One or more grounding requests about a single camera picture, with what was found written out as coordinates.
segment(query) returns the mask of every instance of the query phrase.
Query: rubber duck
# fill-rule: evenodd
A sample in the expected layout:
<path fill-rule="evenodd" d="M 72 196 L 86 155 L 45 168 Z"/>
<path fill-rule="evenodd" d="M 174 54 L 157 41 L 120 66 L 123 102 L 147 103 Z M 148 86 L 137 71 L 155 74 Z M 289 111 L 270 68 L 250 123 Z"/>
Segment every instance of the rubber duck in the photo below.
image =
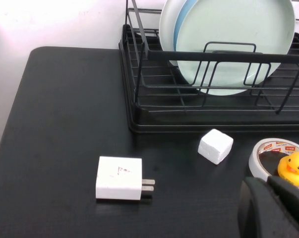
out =
<path fill-rule="evenodd" d="M 280 177 L 299 186 L 299 151 L 283 157 L 279 161 L 277 170 Z"/>

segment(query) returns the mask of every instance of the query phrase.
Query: foam cube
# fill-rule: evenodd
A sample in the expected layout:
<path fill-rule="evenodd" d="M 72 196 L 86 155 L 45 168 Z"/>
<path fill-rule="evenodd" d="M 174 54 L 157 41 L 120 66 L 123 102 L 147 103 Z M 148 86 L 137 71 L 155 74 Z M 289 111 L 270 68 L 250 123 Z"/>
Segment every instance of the foam cube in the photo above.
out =
<path fill-rule="evenodd" d="M 207 160 L 218 165 L 229 154 L 233 146 L 233 138 L 213 129 L 202 137 L 198 153 Z"/>

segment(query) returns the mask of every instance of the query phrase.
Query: black wire dish rack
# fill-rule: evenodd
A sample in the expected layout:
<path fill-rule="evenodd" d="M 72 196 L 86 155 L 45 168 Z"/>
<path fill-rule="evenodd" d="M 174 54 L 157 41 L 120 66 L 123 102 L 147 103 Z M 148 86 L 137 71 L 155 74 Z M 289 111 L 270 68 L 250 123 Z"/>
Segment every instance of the black wire dish rack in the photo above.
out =
<path fill-rule="evenodd" d="M 159 42 L 159 30 L 144 28 L 140 15 L 161 14 L 161 10 L 137 8 L 135 0 L 132 4 L 133 8 L 129 8 L 126 0 L 125 25 L 119 43 L 128 124 L 132 131 L 202 132 L 211 128 L 225 132 L 299 131 L 298 33 L 295 33 L 287 55 L 259 54 L 256 45 L 246 43 L 238 44 L 253 47 L 253 52 L 164 52 Z M 131 13 L 136 16 L 138 28 L 132 25 Z M 254 82 L 250 84 L 245 80 L 243 87 L 213 87 L 214 67 L 207 86 L 203 84 L 204 79 L 200 86 L 193 86 L 194 83 L 188 84 L 184 80 L 170 60 L 197 61 L 200 65 L 243 62 L 249 63 L 248 71 L 254 64 L 258 71 Z M 281 65 L 268 77 L 273 63 Z M 255 84 L 263 65 L 266 66 L 266 77 L 262 83 Z M 246 91 L 213 96 L 208 94 L 211 89 Z"/>

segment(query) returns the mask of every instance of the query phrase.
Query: white tape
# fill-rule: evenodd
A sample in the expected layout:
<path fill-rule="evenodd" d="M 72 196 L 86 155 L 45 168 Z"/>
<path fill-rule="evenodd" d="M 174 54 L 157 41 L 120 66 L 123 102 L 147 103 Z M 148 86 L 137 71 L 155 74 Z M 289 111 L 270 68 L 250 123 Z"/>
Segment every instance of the white tape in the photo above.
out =
<path fill-rule="evenodd" d="M 299 145 L 284 139 L 268 138 L 259 141 L 254 146 L 248 160 L 248 166 L 254 177 L 265 181 L 267 181 L 267 178 L 271 174 L 269 174 L 262 166 L 258 155 L 266 151 L 279 151 L 285 154 L 292 154 L 295 151 L 299 151 Z"/>

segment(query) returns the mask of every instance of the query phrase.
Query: power adapter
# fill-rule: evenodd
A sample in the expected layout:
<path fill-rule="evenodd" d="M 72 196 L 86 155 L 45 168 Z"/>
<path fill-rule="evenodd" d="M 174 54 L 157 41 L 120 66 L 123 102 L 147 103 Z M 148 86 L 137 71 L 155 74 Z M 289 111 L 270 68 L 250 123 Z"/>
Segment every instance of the power adapter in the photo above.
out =
<path fill-rule="evenodd" d="M 142 178 L 142 159 L 100 156 L 95 183 L 97 199 L 140 200 L 154 191 L 155 180 Z"/>

